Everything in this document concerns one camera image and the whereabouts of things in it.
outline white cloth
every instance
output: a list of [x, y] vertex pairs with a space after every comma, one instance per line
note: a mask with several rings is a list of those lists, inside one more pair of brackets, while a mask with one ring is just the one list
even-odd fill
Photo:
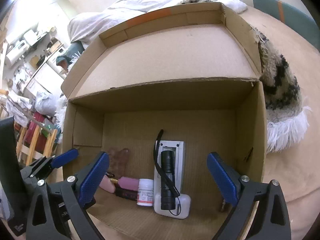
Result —
[[[10, 100], [14, 101], [17, 103], [19, 106], [21, 106], [22, 109], [24, 110], [29, 110], [31, 109], [31, 104], [29, 103], [29, 98], [24, 98], [16, 95], [14, 92], [9, 92]], [[9, 113], [9, 116], [13, 116], [14, 120], [22, 125], [23, 127], [27, 127], [27, 124], [29, 122], [28, 118], [20, 112], [19, 109], [17, 109], [14, 104], [10, 101], [8, 98], [6, 100], [6, 109]]]
[[[71, 42], [81, 41], [89, 45], [100, 33], [126, 20], [141, 14], [177, 5], [183, 0], [118, 0], [103, 12], [81, 13], [71, 19], [68, 24], [68, 34]], [[221, 2], [241, 13], [247, 5], [240, 0], [211, 0]]]

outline white appliance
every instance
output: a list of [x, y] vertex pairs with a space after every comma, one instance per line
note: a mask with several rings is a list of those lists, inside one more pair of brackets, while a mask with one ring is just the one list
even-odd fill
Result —
[[5, 64], [8, 67], [11, 67], [18, 58], [29, 49], [29, 47], [30, 46], [25, 40], [20, 41], [7, 55], [5, 55]]
[[33, 30], [28, 30], [24, 35], [23, 38], [26, 40], [26, 42], [31, 46], [36, 43], [37, 41], [37, 35]]

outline flashlight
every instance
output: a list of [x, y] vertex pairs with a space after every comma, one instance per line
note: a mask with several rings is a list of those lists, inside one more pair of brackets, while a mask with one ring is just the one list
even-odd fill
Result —
[[[165, 150], [161, 152], [161, 169], [172, 181], [175, 186], [174, 176], [174, 152]], [[168, 187], [165, 178], [161, 177], [161, 209], [162, 210], [175, 210], [176, 198]]]

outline bottle label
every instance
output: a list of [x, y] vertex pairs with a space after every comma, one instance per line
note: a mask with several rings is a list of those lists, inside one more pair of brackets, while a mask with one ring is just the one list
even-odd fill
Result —
[[137, 202], [152, 204], [153, 203], [153, 190], [139, 189]]

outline plastic bag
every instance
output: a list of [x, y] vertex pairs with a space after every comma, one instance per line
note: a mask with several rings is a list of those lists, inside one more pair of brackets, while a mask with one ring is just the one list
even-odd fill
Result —
[[54, 116], [56, 111], [56, 97], [50, 93], [37, 92], [35, 109], [40, 114]]

